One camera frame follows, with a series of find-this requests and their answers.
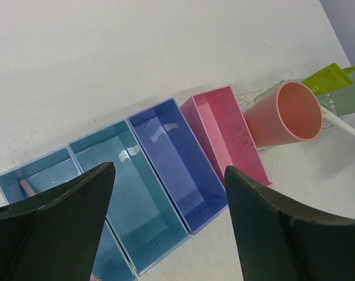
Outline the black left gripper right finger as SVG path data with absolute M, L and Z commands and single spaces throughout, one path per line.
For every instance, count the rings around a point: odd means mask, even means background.
M 244 280 L 355 280 L 355 219 L 302 204 L 234 166 L 225 187 Z

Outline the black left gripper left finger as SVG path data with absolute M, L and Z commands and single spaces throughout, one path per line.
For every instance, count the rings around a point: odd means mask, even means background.
M 0 207 L 0 280 L 89 280 L 114 180 L 104 162 Z

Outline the white pink toothbrush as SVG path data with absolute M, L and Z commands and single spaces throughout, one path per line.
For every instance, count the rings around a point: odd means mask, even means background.
M 28 197 L 32 197 L 37 194 L 26 179 L 20 179 L 19 184 Z

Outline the orange plastic cup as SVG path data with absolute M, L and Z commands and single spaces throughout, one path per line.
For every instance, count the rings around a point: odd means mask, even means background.
M 322 131 L 318 99 L 304 84 L 287 81 L 244 113 L 257 147 L 312 141 Z

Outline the green plastic cup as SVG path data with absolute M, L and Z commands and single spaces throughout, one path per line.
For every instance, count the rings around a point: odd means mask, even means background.
M 318 95 L 320 104 L 336 116 L 355 113 L 355 70 L 349 74 L 349 77 L 353 84 Z

